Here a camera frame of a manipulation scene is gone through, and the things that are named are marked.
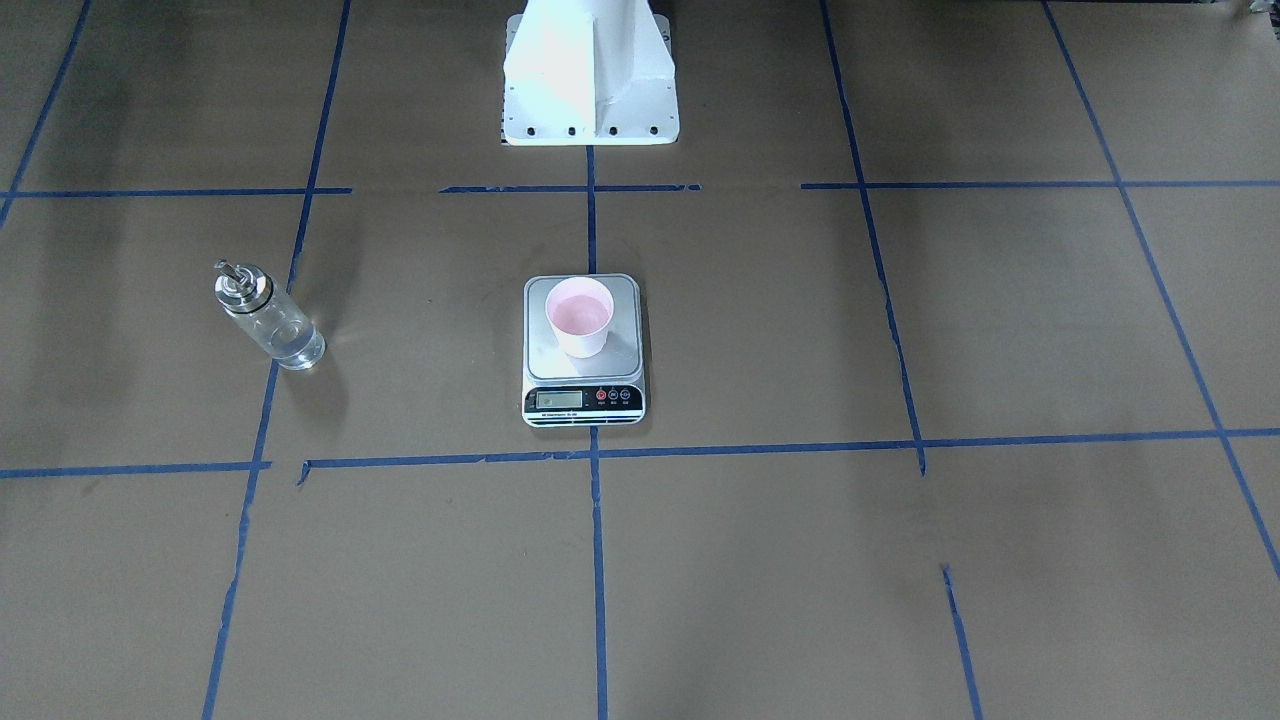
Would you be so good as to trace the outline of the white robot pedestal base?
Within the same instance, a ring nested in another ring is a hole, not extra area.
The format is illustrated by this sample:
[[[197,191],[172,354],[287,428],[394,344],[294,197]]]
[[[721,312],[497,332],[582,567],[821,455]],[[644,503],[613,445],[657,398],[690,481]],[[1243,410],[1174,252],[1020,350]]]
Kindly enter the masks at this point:
[[[529,1],[506,22],[511,146],[654,146],[681,135],[671,23],[648,1]]]

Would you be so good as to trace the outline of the glass sauce dispenser bottle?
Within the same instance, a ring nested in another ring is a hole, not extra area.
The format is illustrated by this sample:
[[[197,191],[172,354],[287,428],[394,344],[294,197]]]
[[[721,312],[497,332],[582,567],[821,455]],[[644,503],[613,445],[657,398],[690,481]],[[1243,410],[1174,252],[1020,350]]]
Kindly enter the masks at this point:
[[[326,341],[271,275],[253,264],[224,259],[214,264],[214,293],[223,311],[280,368],[307,370],[326,350]]]

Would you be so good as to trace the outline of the pink paper cup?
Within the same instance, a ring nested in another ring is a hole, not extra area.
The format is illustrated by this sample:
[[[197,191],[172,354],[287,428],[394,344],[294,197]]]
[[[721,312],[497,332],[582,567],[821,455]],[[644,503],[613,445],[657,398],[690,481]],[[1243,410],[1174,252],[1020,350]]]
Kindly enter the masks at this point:
[[[586,359],[604,348],[614,299],[600,281],[586,275],[558,281],[547,296],[544,310],[556,342],[566,355]]]

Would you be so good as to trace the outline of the digital kitchen scale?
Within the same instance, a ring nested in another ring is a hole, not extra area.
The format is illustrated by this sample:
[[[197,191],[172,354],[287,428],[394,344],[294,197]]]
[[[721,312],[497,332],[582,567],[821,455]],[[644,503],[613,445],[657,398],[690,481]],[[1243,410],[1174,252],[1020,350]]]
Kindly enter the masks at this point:
[[[620,273],[536,275],[524,287],[521,415],[530,427],[645,418],[643,302]]]

